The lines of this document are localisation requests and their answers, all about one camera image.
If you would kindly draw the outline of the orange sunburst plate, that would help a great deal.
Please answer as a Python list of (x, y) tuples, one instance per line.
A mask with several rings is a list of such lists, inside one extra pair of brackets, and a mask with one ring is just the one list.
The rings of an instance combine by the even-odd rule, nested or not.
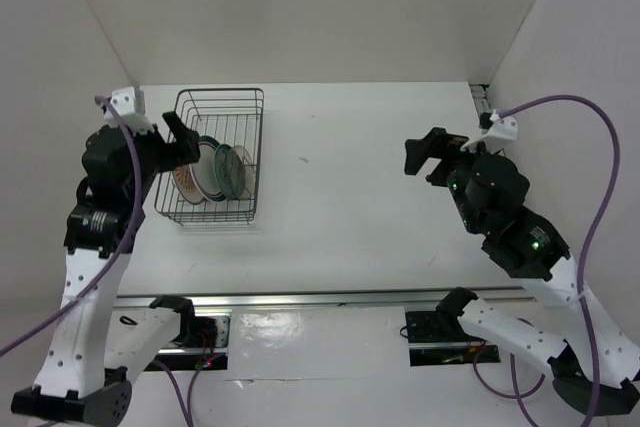
[(176, 168), (171, 172), (171, 176), (176, 189), (185, 202), (191, 205), (199, 205), (205, 201), (204, 196), (195, 184), (189, 165)]

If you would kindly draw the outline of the green red rimmed plate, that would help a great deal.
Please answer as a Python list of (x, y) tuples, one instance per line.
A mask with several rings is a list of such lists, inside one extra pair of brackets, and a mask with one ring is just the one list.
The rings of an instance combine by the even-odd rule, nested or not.
[(201, 136), (198, 147), (199, 161), (192, 165), (191, 171), (196, 187), (206, 200), (220, 202), (225, 199), (215, 174), (215, 156), (219, 143), (210, 136)]

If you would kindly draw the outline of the blue patterned plate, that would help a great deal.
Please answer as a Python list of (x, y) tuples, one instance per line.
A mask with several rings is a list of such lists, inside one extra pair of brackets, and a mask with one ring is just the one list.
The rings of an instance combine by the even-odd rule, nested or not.
[(240, 156), (228, 144), (221, 144), (214, 157), (218, 185), (228, 200), (239, 200), (245, 189), (246, 171)]

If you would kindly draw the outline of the clear glass plate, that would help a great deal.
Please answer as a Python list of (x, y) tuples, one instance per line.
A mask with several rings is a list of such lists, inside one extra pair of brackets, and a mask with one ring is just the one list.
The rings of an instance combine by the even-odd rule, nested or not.
[(233, 151), (239, 156), (244, 168), (244, 187), (238, 198), (242, 201), (249, 200), (256, 190), (257, 174), (255, 163), (245, 147), (236, 145), (233, 147)]

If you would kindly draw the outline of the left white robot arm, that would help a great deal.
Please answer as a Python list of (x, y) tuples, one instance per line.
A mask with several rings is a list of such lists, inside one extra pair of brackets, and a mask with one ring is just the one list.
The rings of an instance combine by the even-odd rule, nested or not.
[(196, 163), (200, 152), (197, 132), (173, 111), (162, 115), (173, 135), (165, 141), (133, 86), (95, 102), (104, 124), (85, 143), (85, 176), (66, 221), (61, 307), (1, 350), (7, 354), (55, 328), (33, 384), (11, 401), (13, 414), (49, 425), (120, 425), (135, 381), (168, 344), (201, 345), (204, 364), (215, 356), (215, 322), (197, 316), (190, 299), (169, 295), (155, 298), (144, 319), (113, 348), (106, 346), (119, 286), (145, 220), (146, 196), (158, 175)]

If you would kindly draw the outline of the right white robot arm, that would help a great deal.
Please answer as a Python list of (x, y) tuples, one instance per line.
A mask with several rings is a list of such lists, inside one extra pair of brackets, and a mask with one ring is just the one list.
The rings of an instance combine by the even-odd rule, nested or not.
[(552, 378), (570, 407), (596, 417), (628, 415), (639, 402), (639, 347), (611, 319), (587, 285), (557, 229), (524, 204), (528, 179), (506, 157), (434, 127), (405, 143), (404, 172), (414, 176), (437, 160), (428, 183), (452, 195), (466, 231), (481, 235), (489, 259), (552, 315), (559, 331), (527, 325), (457, 287), (437, 306), (436, 326), (448, 339), (482, 338)]

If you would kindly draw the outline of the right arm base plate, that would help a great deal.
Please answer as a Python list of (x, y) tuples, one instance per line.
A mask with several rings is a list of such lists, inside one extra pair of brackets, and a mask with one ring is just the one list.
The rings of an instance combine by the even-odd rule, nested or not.
[(408, 342), (411, 367), (499, 363), (498, 348), (486, 340), (470, 337), (435, 310), (406, 311), (399, 334)]

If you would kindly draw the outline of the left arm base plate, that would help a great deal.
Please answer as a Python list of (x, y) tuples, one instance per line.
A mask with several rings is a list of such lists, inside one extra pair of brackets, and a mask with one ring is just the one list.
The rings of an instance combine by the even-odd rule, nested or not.
[(170, 342), (155, 356), (172, 371), (222, 371), (228, 367), (229, 315), (197, 316), (187, 340)]

